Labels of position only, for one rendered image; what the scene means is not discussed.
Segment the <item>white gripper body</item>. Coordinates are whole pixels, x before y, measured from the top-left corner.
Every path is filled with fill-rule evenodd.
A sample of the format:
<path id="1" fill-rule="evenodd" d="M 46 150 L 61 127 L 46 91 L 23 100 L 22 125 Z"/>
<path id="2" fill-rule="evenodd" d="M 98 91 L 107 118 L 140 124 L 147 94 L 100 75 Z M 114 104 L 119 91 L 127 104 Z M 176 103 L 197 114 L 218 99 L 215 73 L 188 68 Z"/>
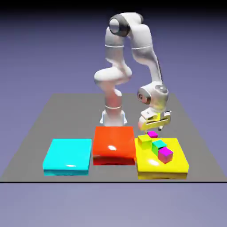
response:
<path id="1" fill-rule="evenodd" d="M 164 127 L 165 125 L 169 124 L 170 121 L 171 121 L 171 114 L 167 114 L 166 116 L 164 116 L 162 119 L 158 121 L 146 120 L 143 116 L 141 116 L 139 118 L 138 127 L 140 131 L 146 131 L 153 128 L 159 128 L 161 126 Z"/>

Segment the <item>small yellow cube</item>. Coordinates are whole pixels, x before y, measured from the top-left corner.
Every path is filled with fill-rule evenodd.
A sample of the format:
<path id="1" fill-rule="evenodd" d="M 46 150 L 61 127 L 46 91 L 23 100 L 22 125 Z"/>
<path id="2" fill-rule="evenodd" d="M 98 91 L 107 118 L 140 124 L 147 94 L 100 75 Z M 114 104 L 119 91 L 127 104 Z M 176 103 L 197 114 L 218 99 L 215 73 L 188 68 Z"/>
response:
<path id="1" fill-rule="evenodd" d="M 148 134 L 138 136 L 138 145 L 141 149 L 151 149 L 152 138 Z"/>

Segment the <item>small teal cube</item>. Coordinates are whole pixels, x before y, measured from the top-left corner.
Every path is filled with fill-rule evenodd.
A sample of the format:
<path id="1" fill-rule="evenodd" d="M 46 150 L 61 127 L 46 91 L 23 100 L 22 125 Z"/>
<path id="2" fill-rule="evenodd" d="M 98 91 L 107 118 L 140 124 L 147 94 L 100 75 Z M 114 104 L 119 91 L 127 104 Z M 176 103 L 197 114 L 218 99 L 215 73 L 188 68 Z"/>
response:
<path id="1" fill-rule="evenodd" d="M 152 152 L 158 156 L 158 151 L 161 149 L 161 148 L 164 148 L 166 147 L 166 143 L 164 143 L 162 140 L 156 140 L 156 141 L 153 141 L 152 142 Z"/>

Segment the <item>large yellow box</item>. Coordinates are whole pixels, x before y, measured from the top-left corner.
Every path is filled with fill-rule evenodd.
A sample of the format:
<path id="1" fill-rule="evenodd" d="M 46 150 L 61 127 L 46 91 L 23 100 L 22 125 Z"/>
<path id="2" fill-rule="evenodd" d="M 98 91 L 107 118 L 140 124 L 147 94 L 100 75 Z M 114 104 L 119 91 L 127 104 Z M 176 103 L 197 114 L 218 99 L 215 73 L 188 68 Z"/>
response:
<path id="1" fill-rule="evenodd" d="M 135 138 L 138 179 L 186 179 L 189 164 L 178 139 L 162 138 L 161 140 L 167 145 L 169 150 L 173 151 L 172 160 L 166 164 L 162 158 L 159 159 L 151 148 L 143 146 L 139 139 Z"/>

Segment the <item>large orange box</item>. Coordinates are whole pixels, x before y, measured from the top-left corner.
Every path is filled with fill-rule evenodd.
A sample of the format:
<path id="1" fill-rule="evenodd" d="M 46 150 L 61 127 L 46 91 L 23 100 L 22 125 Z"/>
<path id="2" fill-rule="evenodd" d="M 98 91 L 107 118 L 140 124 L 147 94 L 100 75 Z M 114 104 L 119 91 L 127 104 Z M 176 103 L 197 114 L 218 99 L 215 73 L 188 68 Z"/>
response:
<path id="1" fill-rule="evenodd" d="M 93 142 L 94 165 L 135 165 L 136 149 L 131 126 L 97 126 Z"/>

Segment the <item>large cyan box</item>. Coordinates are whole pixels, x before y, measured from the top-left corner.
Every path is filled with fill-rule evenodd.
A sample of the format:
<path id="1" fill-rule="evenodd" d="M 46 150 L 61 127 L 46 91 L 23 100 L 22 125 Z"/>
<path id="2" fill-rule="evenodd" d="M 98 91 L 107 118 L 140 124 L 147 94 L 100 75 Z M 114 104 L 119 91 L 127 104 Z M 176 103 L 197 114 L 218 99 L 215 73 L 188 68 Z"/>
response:
<path id="1" fill-rule="evenodd" d="M 43 161 L 46 176 L 87 176 L 91 139 L 53 139 Z"/>

